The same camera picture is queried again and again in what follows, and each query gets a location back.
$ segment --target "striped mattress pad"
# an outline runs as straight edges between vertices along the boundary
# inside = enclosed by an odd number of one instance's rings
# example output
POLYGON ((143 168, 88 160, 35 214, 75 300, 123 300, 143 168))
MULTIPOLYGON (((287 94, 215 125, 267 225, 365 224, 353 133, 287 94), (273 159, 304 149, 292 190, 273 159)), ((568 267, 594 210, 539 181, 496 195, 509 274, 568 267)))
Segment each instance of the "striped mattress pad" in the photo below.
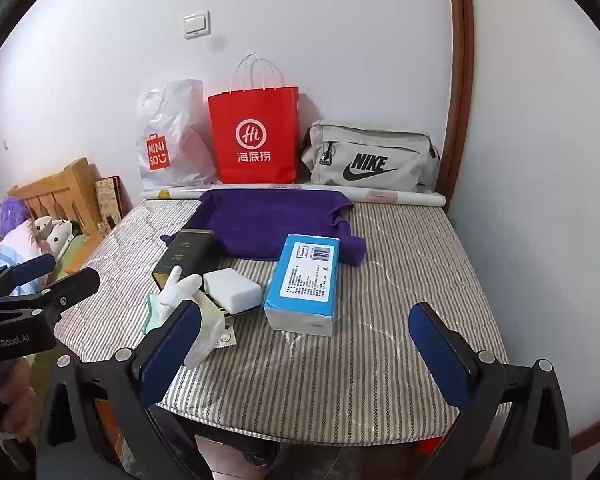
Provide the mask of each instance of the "striped mattress pad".
MULTIPOLYGON (((197 200, 141 202, 87 265, 100 290, 69 309, 56 335, 85 362, 142 340, 151 272, 197 200)), ((367 254, 338 269, 331 338, 272 330, 261 308, 235 318, 237 346, 180 367, 160 406, 181 416, 282 442, 358 446, 440 436, 457 410, 446 405, 408 335, 407 317, 427 301, 472 348, 506 354, 473 269, 442 209, 355 203, 346 213, 367 254)), ((265 287, 274 262, 227 259, 265 287)))

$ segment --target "blue tissue package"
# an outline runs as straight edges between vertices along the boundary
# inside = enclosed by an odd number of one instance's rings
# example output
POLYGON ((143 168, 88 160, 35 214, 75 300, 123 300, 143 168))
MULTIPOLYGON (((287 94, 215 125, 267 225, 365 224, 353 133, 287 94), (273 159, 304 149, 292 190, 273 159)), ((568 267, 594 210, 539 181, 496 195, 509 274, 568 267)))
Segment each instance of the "blue tissue package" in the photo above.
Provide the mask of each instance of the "blue tissue package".
POLYGON ((286 237, 264 302, 273 329, 333 335, 339 249, 337 238, 286 237))

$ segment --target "white circular logo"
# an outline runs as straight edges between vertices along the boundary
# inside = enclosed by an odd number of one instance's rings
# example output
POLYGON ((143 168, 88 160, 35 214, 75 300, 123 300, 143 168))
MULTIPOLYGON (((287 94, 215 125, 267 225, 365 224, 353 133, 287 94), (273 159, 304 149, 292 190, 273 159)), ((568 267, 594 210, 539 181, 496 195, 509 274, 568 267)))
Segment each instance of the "white circular logo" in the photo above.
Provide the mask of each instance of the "white circular logo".
POLYGON ((267 140, 267 130, 256 119, 245 119, 235 129, 235 140, 245 150, 257 150, 267 140))

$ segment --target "white label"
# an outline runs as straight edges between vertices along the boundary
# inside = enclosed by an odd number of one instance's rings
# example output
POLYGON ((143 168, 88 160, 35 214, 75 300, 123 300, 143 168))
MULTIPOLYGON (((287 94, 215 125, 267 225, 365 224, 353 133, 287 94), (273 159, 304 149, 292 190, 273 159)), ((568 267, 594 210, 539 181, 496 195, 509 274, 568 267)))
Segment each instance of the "white label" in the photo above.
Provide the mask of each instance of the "white label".
POLYGON ((296 300, 329 301, 333 247, 296 242, 286 266, 280 296, 296 300))

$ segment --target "silver screw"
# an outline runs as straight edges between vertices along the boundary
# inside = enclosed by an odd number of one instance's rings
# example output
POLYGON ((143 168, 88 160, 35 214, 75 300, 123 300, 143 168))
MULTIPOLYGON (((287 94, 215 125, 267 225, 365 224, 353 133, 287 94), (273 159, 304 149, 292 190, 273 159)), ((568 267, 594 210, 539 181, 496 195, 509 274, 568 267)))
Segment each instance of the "silver screw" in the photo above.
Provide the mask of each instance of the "silver screw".
POLYGON ((550 372, 554 369, 554 366, 551 364, 551 362, 547 361, 546 359, 540 359, 538 361, 538 366, 541 370, 544 370, 545 372, 550 372))
POLYGON ((58 358, 58 366, 60 368, 64 368, 65 366, 67 366, 69 363, 71 362, 71 358, 68 355, 61 355, 58 358))
POLYGON ((129 348, 121 348, 116 352, 116 361, 126 361, 131 357, 131 350, 129 348))
POLYGON ((478 354, 478 359, 486 365, 491 365, 496 362, 496 357, 488 350, 483 350, 478 354))

